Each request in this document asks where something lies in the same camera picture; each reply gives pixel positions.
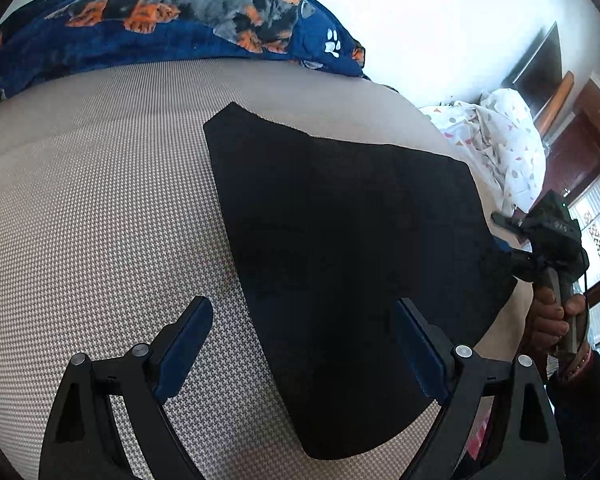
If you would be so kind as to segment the person's right hand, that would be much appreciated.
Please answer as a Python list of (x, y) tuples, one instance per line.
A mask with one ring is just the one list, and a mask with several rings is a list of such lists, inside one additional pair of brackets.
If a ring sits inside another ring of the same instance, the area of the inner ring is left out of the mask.
[(577, 294), (563, 304), (554, 290), (537, 287), (524, 326), (524, 347), (548, 353), (570, 332), (570, 321), (585, 312), (585, 296)]

